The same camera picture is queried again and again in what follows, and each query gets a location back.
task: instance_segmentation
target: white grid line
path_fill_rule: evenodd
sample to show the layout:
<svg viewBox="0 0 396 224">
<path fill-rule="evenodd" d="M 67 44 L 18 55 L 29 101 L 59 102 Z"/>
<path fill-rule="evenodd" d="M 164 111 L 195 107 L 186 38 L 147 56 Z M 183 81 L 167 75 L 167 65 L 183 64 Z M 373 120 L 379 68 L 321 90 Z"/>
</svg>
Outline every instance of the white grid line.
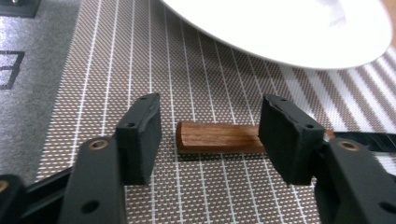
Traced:
<svg viewBox="0 0 396 224">
<path fill-rule="evenodd" d="M 128 79 L 128 107 L 131 107 L 131 91 L 132 91 L 132 72 L 134 71 L 134 1 L 132 1 L 132 27 L 131 27 L 131 44 L 130 44 L 130 50 L 131 53 L 129 55 L 129 79 Z"/>
<path fill-rule="evenodd" d="M 120 0 L 116 2 L 116 14 L 113 24 L 113 35 L 111 36 L 111 49 L 110 49 L 110 60 L 108 62 L 108 71 L 107 71 L 107 84 L 106 84 L 106 96 L 105 96 L 105 108 L 103 112 L 103 120 L 102 120 L 102 132 L 101 135 L 105 135 L 106 130 L 106 116 L 107 116 L 107 104 L 108 104 L 108 93 L 110 91 L 110 83 L 111 83 L 111 72 L 113 69 L 113 59 L 114 59 L 114 46 L 116 42 L 116 35 L 117 35 L 117 22 L 119 16 L 119 4 Z"/>
<path fill-rule="evenodd" d="M 385 73 L 386 73 L 385 75 L 386 75 L 389 79 L 392 80 L 392 85 L 396 86 L 396 76 L 394 76 L 394 73 L 395 73 L 396 71 L 394 71 L 394 70 L 390 67 L 388 61 L 386 61 L 383 57 L 378 58 L 376 61 L 377 61 L 378 64 L 384 69 L 384 71 L 385 71 Z"/>
<path fill-rule="evenodd" d="M 172 89 L 172 72 L 171 72 L 171 61 L 169 56 L 169 40 L 168 40 L 168 25 L 166 19 L 166 8 L 163 8 L 164 21 L 165 21 L 165 38 L 166 38 L 166 53 L 168 61 L 168 75 L 169 75 L 169 91 L 171 97 L 171 110 L 172 110 L 172 133 L 173 133 L 173 148 L 175 153 L 175 166 L 176 166 L 176 180 L 177 180 L 177 198 L 178 198 L 178 212 L 180 215 L 180 223 L 184 223 L 183 219 L 183 207 L 181 202 L 181 189 L 180 189 L 180 174 L 178 168 L 178 158 L 177 158 L 177 146 L 176 146 L 176 135 L 175 135 L 175 110 L 174 110 L 174 100 L 173 100 L 173 89 Z"/>
<path fill-rule="evenodd" d="M 98 9 L 97 9 L 97 14 L 96 14 L 96 18 L 95 18 L 95 25 L 94 25 L 94 28 L 93 28 L 93 36 L 92 36 L 92 44 L 91 44 L 91 47 L 90 47 L 90 55 L 89 55 L 88 62 L 87 62 L 87 64 L 88 64 L 87 65 L 87 71 L 85 73 L 84 85 L 83 85 L 83 89 L 82 89 L 80 104 L 79 104 L 79 107 L 78 107 L 78 118 L 77 118 L 76 131 L 75 131 L 75 136 L 74 136 L 74 140 L 73 140 L 73 149 L 72 149 L 72 152 L 71 152 L 69 166 L 73 165 L 73 162 L 74 162 L 74 159 L 75 159 L 75 156 L 76 156 L 76 149 L 78 147 L 77 143 L 78 143 L 79 126 L 81 124 L 81 117 L 82 117 L 83 108 L 84 108 L 85 94 L 86 94 L 87 87 L 88 87 L 88 80 L 90 79 L 93 51 L 94 51 L 95 43 L 96 43 L 96 35 L 97 35 L 97 31 L 98 31 L 99 17 L 100 17 L 100 13 L 101 13 L 101 10 L 102 10 L 102 0 L 99 0 L 98 5 L 99 6 L 98 6 Z"/>
<path fill-rule="evenodd" d="M 342 96 L 345 105 L 348 107 L 349 111 L 353 113 L 353 118 L 357 121 L 361 131 L 373 132 L 373 127 L 368 122 L 367 118 L 361 111 L 361 106 L 356 103 L 356 98 L 351 93 L 350 89 L 347 87 L 344 81 L 342 81 L 340 74 L 336 71 L 328 71 L 329 79 L 332 81 L 334 87 L 338 93 Z"/>
<path fill-rule="evenodd" d="M 253 115 L 251 113 L 250 105 L 248 103 L 248 97 L 247 97 L 247 94 L 246 94 L 244 82 L 243 82 L 243 80 L 241 78 L 241 74 L 240 74 L 239 68 L 238 68 L 238 63 L 236 62 L 235 56 L 233 54 L 233 49 L 231 49 L 231 53 L 233 55 L 233 62 L 235 63 L 236 73 L 238 74 L 239 82 L 240 82 L 241 87 L 242 87 L 242 92 L 244 93 L 244 97 L 245 97 L 245 100 L 246 100 L 246 103 L 247 103 L 247 109 L 248 109 L 248 112 L 249 112 L 249 115 L 250 115 L 250 118 L 251 118 L 251 124 L 255 125 L 255 121 L 254 121 Z M 242 153 L 241 156 L 242 156 L 242 163 L 244 163 L 244 167 L 245 167 L 245 172 L 246 172 L 246 177 L 247 177 L 247 185 L 248 185 L 248 187 L 250 189 L 250 194 L 251 194 L 250 196 L 251 196 L 251 201 L 253 202 L 254 212 L 256 213 L 257 221 L 259 223 L 262 223 L 260 221 L 259 211 L 257 210 L 257 204 L 256 204 L 255 196 L 254 196 L 254 191 L 253 191 L 253 188 L 251 187 L 250 174 L 248 173 L 248 167 L 247 167 L 247 163 L 245 161 L 244 153 Z"/>
<path fill-rule="evenodd" d="M 186 59 L 187 80 L 189 81 L 192 119 L 195 121 L 195 107 L 194 107 L 194 101 L 192 100 L 192 86 L 191 86 L 191 79 L 190 79 L 189 60 L 187 59 L 187 48 L 186 48 L 186 41 L 185 41 L 185 38 L 184 38 L 184 29 L 183 29 L 183 21 L 182 20 L 180 20 L 180 30 L 181 30 L 181 36 L 183 38 L 183 49 L 184 49 L 184 55 L 185 55 L 185 59 Z"/>
<path fill-rule="evenodd" d="M 396 111 L 396 104 L 394 101 L 396 96 L 393 94 L 393 91 L 388 88 L 388 85 L 384 83 L 384 80 L 382 79 L 382 77 L 379 76 L 378 72 L 373 68 L 372 65 L 366 64 L 364 65 L 364 67 L 366 68 L 367 72 L 370 74 L 370 77 L 375 83 L 375 85 L 384 95 L 384 98 L 387 101 L 388 105 L 391 106 L 393 110 Z"/>
<path fill-rule="evenodd" d="M 225 92 L 227 94 L 228 105 L 230 106 L 230 109 L 231 109 L 231 116 L 233 116 L 233 123 L 236 123 L 235 115 L 233 113 L 233 106 L 231 105 L 231 97 L 230 97 L 230 93 L 228 91 L 227 81 L 226 81 L 225 76 L 224 76 L 224 70 L 223 70 L 222 62 L 221 62 L 221 59 L 220 59 L 220 56 L 219 56 L 218 44 L 216 43 L 216 41 L 213 41 L 213 42 L 215 43 L 216 54 L 218 55 L 219 67 L 220 67 L 221 76 L 222 76 L 223 83 L 224 83 L 224 89 L 225 89 Z"/>
<path fill-rule="evenodd" d="M 312 69 L 305 69 L 305 77 L 309 81 L 315 95 L 318 97 L 318 101 L 322 108 L 326 108 L 324 111 L 329 118 L 333 128 L 338 132 L 347 132 L 348 128 L 344 121 L 341 119 L 341 114 L 337 106 L 334 104 L 332 97 L 326 91 L 323 82 L 318 77 L 318 73 Z"/>
<path fill-rule="evenodd" d="M 186 41 L 185 41 L 185 38 L 184 38 L 183 22 L 181 20 L 180 20 L 180 29 L 181 29 L 181 35 L 182 35 L 182 38 L 183 38 L 184 56 L 185 56 L 185 59 L 186 59 L 187 80 L 189 81 L 192 120 L 196 121 L 196 119 L 195 119 L 195 110 L 194 110 L 194 100 L 193 100 L 193 96 L 192 96 L 192 86 L 191 86 L 191 79 L 190 79 L 190 68 L 189 68 L 189 62 L 188 62 L 188 59 L 187 59 Z M 198 159 L 199 159 L 199 168 L 200 168 L 200 174 L 201 174 L 202 190 L 203 190 L 203 196 L 204 196 L 204 202 L 205 202 L 206 220 L 207 220 L 207 223 L 211 223 L 210 215 L 209 215 L 210 212 L 209 212 L 209 207 L 208 207 L 207 198 L 206 198 L 205 175 L 204 175 L 204 169 L 203 169 L 203 165 L 202 165 L 202 161 L 201 161 L 201 154 L 198 154 Z"/>
<path fill-rule="evenodd" d="M 213 121 L 214 121 L 215 123 L 217 123 L 216 114 L 215 114 L 215 108 L 214 108 L 213 102 L 212 102 L 212 94 L 211 94 L 211 92 L 210 92 L 209 80 L 208 80 L 208 78 L 207 78 L 207 72 L 206 72 L 206 66 L 205 66 L 205 59 L 204 59 L 204 51 L 203 51 L 202 45 L 201 45 L 201 37 L 200 37 L 198 31 L 197 31 L 197 34 L 198 34 L 199 46 L 200 46 L 200 49 L 201 49 L 202 62 L 203 62 L 203 64 L 204 64 L 206 85 L 207 85 L 207 90 L 208 90 L 208 94 L 209 94 L 210 106 L 211 106 L 211 109 L 212 109 Z M 234 210 L 233 210 L 233 199 L 232 199 L 233 195 L 231 194 L 230 186 L 229 186 L 229 184 L 228 184 L 227 171 L 226 171 L 226 168 L 225 168 L 225 163 L 224 163 L 224 158 L 223 158 L 223 154 L 222 154 L 222 153 L 220 153 L 220 158 L 221 158 L 221 167 L 222 167 L 223 174 L 224 174 L 224 180 L 225 180 L 225 185 L 226 185 L 226 189 L 227 189 L 228 199 L 229 199 L 229 203 L 230 203 L 231 216 L 232 216 L 232 218 L 233 218 L 233 223 L 236 223 L 236 220 L 235 220 L 235 212 L 234 212 Z"/>
<path fill-rule="evenodd" d="M 366 101 L 370 99 L 370 104 L 368 104 L 368 106 L 370 106 L 373 109 L 373 111 L 375 112 L 374 115 L 384 126 L 387 133 L 395 133 L 396 129 L 395 127 L 393 127 L 393 125 L 391 125 L 391 119 L 389 118 L 387 113 L 385 113 L 384 109 L 375 98 L 373 92 L 370 90 L 369 87 L 367 87 L 366 83 L 361 79 L 361 75 L 356 71 L 356 69 L 349 69 L 347 70 L 347 73 L 349 76 L 354 77 L 351 80 L 355 83 L 356 86 L 359 86 L 359 91 L 363 93 L 362 95 L 364 99 Z"/>
<path fill-rule="evenodd" d="M 148 84 L 149 93 L 152 93 L 152 71 L 151 71 L 151 0 L 148 0 Z"/>
</svg>

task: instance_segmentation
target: placemat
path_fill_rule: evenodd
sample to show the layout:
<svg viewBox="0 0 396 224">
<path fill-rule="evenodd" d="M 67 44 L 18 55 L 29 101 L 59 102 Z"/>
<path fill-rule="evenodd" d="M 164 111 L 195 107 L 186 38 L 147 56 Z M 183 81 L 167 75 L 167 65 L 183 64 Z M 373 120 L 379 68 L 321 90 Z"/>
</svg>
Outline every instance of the placemat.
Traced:
<svg viewBox="0 0 396 224">
<path fill-rule="evenodd" d="M 159 92 L 163 140 L 151 183 L 126 187 L 129 222 L 317 223 L 313 186 L 286 186 L 263 154 L 180 156 L 177 122 L 258 124 L 272 93 L 327 129 L 396 133 L 395 69 L 394 49 L 353 69 L 290 67 L 222 45 L 158 0 L 84 0 L 37 180 L 73 165 L 82 142 L 111 135 L 135 99 Z M 377 157 L 396 174 L 395 158 Z"/>
</svg>

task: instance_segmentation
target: brown wooden block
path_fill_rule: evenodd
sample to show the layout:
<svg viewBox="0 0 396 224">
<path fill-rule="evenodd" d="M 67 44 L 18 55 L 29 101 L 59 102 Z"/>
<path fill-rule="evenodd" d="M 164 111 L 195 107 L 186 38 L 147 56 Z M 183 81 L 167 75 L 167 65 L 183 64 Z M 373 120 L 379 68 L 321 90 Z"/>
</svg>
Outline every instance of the brown wooden block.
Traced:
<svg viewBox="0 0 396 224">
<path fill-rule="evenodd" d="M 180 121 L 177 124 L 177 149 L 180 154 L 191 153 L 263 153 L 265 148 L 258 137 L 259 126 L 228 123 Z M 334 138 L 332 131 L 326 131 Z"/>
</svg>

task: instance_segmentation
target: white line marking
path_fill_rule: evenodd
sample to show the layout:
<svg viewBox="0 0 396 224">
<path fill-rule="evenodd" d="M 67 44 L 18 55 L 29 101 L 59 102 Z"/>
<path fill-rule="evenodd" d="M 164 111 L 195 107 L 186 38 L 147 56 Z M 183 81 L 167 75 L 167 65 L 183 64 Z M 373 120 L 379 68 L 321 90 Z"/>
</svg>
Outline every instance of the white line marking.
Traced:
<svg viewBox="0 0 396 224">
<path fill-rule="evenodd" d="M 243 80 L 242 80 L 242 78 L 241 78 L 241 73 L 240 73 L 240 71 L 239 71 L 238 63 L 236 62 L 235 55 L 233 54 L 233 49 L 231 49 L 231 54 L 233 55 L 233 63 L 235 64 L 236 73 L 238 74 L 239 82 L 240 82 L 241 87 L 242 87 L 242 92 L 244 93 L 244 97 L 245 97 L 245 100 L 246 100 L 246 102 L 247 102 L 247 109 L 248 109 L 248 112 L 249 112 L 249 115 L 250 115 L 251 124 L 252 124 L 252 125 L 255 125 L 255 120 L 254 120 L 254 118 L 253 118 L 253 114 L 251 113 L 251 109 L 250 109 L 250 105 L 249 105 L 249 102 L 248 102 L 248 97 L 247 97 L 247 93 L 246 93 L 246 90 L 245 90 L 244 82 L 243 82 Z M 249 187 L 249 189 L 250 189 L 250 197 L 251 197 L 251 201 L 253 202 L 254 211 L 255 211 L 255 213 L 256 213 L 256 218 L 257 218 L 257 221 L 258 221 L 259 223 L 262 223 L 262 222 L 260 221 L 260 214 L 259 214 L 259 211 L 257 210 L 257 204 L 256 204 L 256 199 L 255 199 L 256 197 L 254 196 L 253 187 L 251 187 L 250 174 L 248 173 L 248 166 L 247 166 L 247 162 L 246 162 L 246 160 L 245 160 L 245 155 L 244 155 L 244 153 L 242 153 L 242 162 L 244 163 L 245 173 L 246 173 L 246 177 L 247 177 L 247 184 L 248 184 L 248 187 Z"/>
<path fill-rule="evenodd" d="M 332 101 L 332 97 L 324 87 L 323 82 L 318 76 L 318 73 L 312 69 L 304 69 L 304 72 L 305 78 L 308 79 L 309 83 L 311 84 L 315 95 L 318 97 L 318 102 L 323 108 L 325 108 L 324 111 L 327 114 L 327 117 L 329 118 L 329 121 L 334 129 L 339 132 L 347 132 L 348 128 L 341 119 L 340 111 Z"/>
<path fill-rule="evenodd" d="M 168 40 L 168 25 L 166 20 L 166 8 L 163 8 L 163 14 L 165 19 L 165 36 L 166 36 L 166 53 L 167 53 L 167 61 L 168 61 L 168 75 L 169 75 L 169 91 L 171 97 L 171 109 L 172 109 L 172 133 L 173 133 L 173 142 L 174 142 L 174 150 L 175 150 L 175 166 L 176 166 L 176 180 L 177 180 L 177 198 L 178 198 L 178 212 L 180 215 L 180 222 L 184 223 L 183 219 L 183 207 L 181 202 L 181 194 L 180 194 L 180 174 L 178 169 L 178 159 L 177 159 L 177 147 L 176 147 L 176 135 L 175 135 L 175 111 L 174 111 L 174 101 L 173 101 L 173 90 L 172 90 L 172 72 L 171 72 L 171 61 L 169 56 L 169 40 Z"/>
<path fill-rule="evenodd" d="M 391 119 L 388 114 L 384 111 L 384 108 L 380 105 L 380 103 L 376 100 L 375 95 L 370 90 L 370 88 L 366 85 L 366 83 L 362 80 L 361 75 L 356 71 L 356 69 L 347 70 L 349 76 L 353 77 L 352 80 L 356 86 L 359 87 L 360 92 L 364 92 L 362 96 L 367 102 L 370 102 L 368 106 L 370 106 L 375 115 L 378 117 L 378 120 L 384 126 L 387 133 L 396 133 L 396 128 L 392 125 Z"/>
<path fill-rule="evenodd" d="M 131 107 L 131 91 L 132 91 L 132 71 L 134 66 L 134 1 L 132 2 L 132 33 L 131 33 L 131 54 L 129 55 L 129 80 L 128 80 L 128 108 Z"/>
<path fill-rule="evenodd" d="M 93 28 L 93 37 L 92 37 L 92 44 L 91 44 L 91 47 L 90 47 L 90 56 L 88 58 L 87 71 L 85 72 L 84 86 L 83 86 L 82 94 L 81 94 L 81 100 L 80 100 L 80 105 L 79 105 L 79 110 L 78 110 L 77 125 L 76 125 L 76 131 L 75 131 L 75 136 L 74 136 L 74 141 L 73 141 L 73 149 L 72 149 L 72 152 L 71 152 L 69 166 L 73 165 L 74 158 L 75 158 L 75 155 L 76 155 L 76 149 L 78 147 L 77 143 L 78 143 L 79 126 L 80 126 L 80 123 L 81 123 L 82 110 L 84 108 L 85 94 L 86 94 L 87 87 L 88 87 L 88 80 L 90 79 L 93 51 L 94 51 L 95 43 L 96 43 L 96 35 L 97 35 L 97 31 L 98 31 L 100 12 L 102 10 L 102 0 L 99 0 L 98 5 L 99 5 L 98 6 L 98 12 L 96 14 L 95 26 Z"/>
<path fill-rule="evenodd" d="M 349 111 L 353 113 L 353 118 L 357 121 L 357 124 L 361 131 L 363 132 L 372 132 L 373 127 L 367 121 L 367 118 L 364 116 L 361 111 L 361 107 L 356 103 L 356 99 L 353 94 L 350 92 L 346 83 L 340 77 L 340 74 L 337 71 L 328 71 L 329 79 L 332 80 L 334 87 L 337 89 L 339 94 L 342 96 L 345 105 L 348 107 Z"/>
<path fill-rule="evenodd" d="M 218 52 L 218 47 L 216 45 L 216 41 L 214 43 L 215 43 L 215 47 L 216 47 L 216 53 L 218 54 L 218 59 L 219 59 L 219 65 L 220 65 L 221 73 L 223 74 L 222 64 L 221 64 L 221 60 L 220 60 L 220 57 L 219 57 L 219 52 Z M 202 52 L 202 47 L 201 47 L 201 54 L 202 54 L 202 58 L 203 58 L 203 63 L 205 64 L 204 53 Z M 207 87 L 210 89 L 209 82 L 207 81 L 206 69 L 205 69 L 205 76 L 206 76 Z M 209 99 L 210 99 L 210 105 L 211 105 L 211 108 L 212 108 L 213 121 L 215 123 L 217 123 L 216 114 L 215 114 L 215 108 L 213 107 L 213 104 L 212 104 L 212 97 L 210 95 L 210 91 L 209 91 Z M 226 168 L 225 168 L 225 163 L 224 163 L 224 158 L 223 158 L 223 154 L 222 153 L 220 153 L 220 157 L 221 157 L 221 167 L 223 169 L 223 174 L 224 174 L 225 186 L 226 186 L 227 194 L 228 194 L 228 200 L 230 202 L 231 216 L 233 217 L 233 223 L 236 223 L 235 212 L 233 210 L 233 195 L 231 194 L 230 186 L 228 184 L 227 171 L 226 171 Z"/>
<path fill-rule="evenodd" d="M 116 2 L 116 14 L 113 24 L 113 36 L 111 37 L 111 50 L 110 50 L 110 61 L 108 63 L 108 71 L 107 71 L 107 84 L 106 84 L 106 96 L 105 96 L 105 108 L 103 112 L 103 120 L 102 120 L 102 132 L 101 135 L 105 135 L 106 130 L 106 116 L 107 116 L 107 104 L 108 104 L 108 93 L 110 92 L 110 83 L 111 83 L 111 72 L 113 69 L 113 59 L 114 59 L 114 46 L 116 42 L 116 35 L 117 35 L 117 22 L 119 16 L 119 4 L 120 1 L 117 0 Z"/>
<path fill-rule="evenodd" d="M 194 110 L 194 100 L 192 97 L 192 86 L 191 86 L 191 79 L 190 79 L 190 68 L 189 68 L 189 62 L 187 59 L 187 49 L 186 49 L 186 41 L 184 38 L 184 30 L 183 30 L 183 22 L 180 20 L 180 29 L 181 29 L 181 35 L 183 37 L 183 47 L 184 47 L 184 55 L 186 59 L 186 70 L 187 70 L 187 79 L 189 81 L 189 90 L 190 90 L 190 98 L 191 98 L 191 109 L 192 109 L 192 120 L 196 121 L 195 119 L 195 110 Z M 211 223 L 210 221 L 210 212 L 209 212 L 209 206 L 207 204 L 207 198 L 206 198 L 206 186 L 205 186 L 205 175 L 204 175 L 204 168 L 202 165 L 201 161 L 201 154 L 198 154 L 198 159 L 199 159 L 199 168 L 200 168 L 200 174 L 201 174 L 201 182 L 202 182 L 202 190 L 203 190 L 203 195 L 204 195 L 204 202 L 205 202 L 205 212 L 206 212 L 206 221 L 207 223 Z"/>
<path fill-rule="evenodd" d="M 149 93 L 152 93 L 152 74 L 151 74 L 151 0 L 148 0 L 148 84 Z"/>
</svg>

